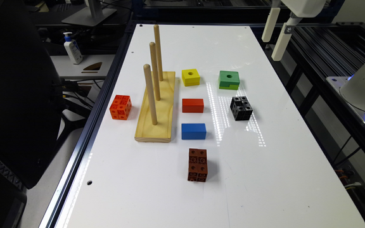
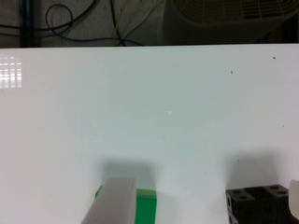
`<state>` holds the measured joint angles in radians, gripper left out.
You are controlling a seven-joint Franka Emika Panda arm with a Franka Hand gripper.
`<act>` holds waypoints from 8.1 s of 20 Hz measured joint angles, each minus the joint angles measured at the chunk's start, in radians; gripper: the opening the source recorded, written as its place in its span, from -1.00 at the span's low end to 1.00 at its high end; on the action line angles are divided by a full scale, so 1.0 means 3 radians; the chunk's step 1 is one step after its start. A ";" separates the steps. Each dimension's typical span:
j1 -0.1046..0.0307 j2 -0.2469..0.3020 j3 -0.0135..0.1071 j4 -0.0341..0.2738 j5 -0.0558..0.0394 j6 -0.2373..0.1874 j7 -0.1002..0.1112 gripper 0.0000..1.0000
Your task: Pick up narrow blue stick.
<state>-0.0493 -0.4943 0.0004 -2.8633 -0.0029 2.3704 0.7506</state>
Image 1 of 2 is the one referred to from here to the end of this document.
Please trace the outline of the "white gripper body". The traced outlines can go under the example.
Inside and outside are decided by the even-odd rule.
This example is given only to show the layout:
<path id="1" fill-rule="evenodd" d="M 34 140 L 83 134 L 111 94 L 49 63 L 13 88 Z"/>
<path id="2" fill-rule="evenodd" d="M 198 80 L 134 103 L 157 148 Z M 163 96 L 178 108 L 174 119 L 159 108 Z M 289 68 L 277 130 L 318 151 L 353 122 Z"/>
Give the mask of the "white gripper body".
<path id="1" fill-rule="evenodd" d="M 281 0 L 299 18 L 314 18 L 324 7 L 324 0 Z"/>

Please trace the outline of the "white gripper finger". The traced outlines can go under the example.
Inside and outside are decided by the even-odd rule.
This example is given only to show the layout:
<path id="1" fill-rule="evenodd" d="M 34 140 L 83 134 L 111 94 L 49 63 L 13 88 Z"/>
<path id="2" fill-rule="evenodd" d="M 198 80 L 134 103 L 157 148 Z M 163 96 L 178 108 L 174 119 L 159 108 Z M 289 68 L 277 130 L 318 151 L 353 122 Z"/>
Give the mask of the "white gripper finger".
<path id="1" fill-rule="evenodd" d="M 277 43 L 272 52 L 271 58 L 274 61 L 280 61 L 285 53 L 286 47 L 291 39 L 292 32 L 295 26 L 302 20 L 302 18 L 289 18 L 289 20 L 283 24 L 281 32 L 279 34 Z"/>
<path id="2" fill-rule="evenodd" d="M 264 31 L 262 34 L 262 41 L 269 42 L 272 37 L 272 33 L 274 31 L 278 16 L 279 16 L 280 8 L 272 7 L 269 15 L 267 17 L 266 25 L 264 27 Z"/>

